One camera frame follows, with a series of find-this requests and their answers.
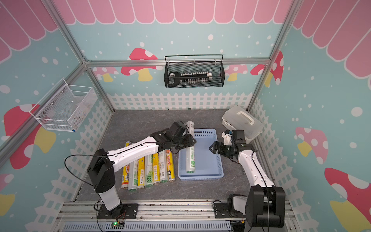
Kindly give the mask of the blue plastic basket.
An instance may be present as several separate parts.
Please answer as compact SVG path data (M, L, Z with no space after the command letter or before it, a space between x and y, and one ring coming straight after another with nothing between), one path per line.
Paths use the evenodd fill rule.
M217 141L215 129L195 129L195 172L186 172L186 151L178 156L178 177L181 181L217 180L224 176L221 157L213 154L209 147Z

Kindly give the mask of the yellow red wrap roll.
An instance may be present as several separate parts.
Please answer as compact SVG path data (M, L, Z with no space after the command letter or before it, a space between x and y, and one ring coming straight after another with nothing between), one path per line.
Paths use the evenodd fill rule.
M174 182L175 181L174 159L173 159L173 154L169 149L166 150L166 158L167 158L168 181Z

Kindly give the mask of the clear white wrap roll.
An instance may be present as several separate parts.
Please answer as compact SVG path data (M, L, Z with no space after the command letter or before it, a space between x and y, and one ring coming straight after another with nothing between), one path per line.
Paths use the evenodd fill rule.
M160 176L160 182L168 182L168 166L167 166L167 155L166 150L161 151L158 154L159 158L159 176Z

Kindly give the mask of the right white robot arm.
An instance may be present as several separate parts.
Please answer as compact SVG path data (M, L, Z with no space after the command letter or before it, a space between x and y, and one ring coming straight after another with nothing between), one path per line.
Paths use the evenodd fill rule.
M223 142L215 141L209 150L240 164L250 184L248 195L231 194L227 201L231 216L247 219L250 227L282 228L285 224L286 194L266 175L257 151L245 140L243 130L226 130Z

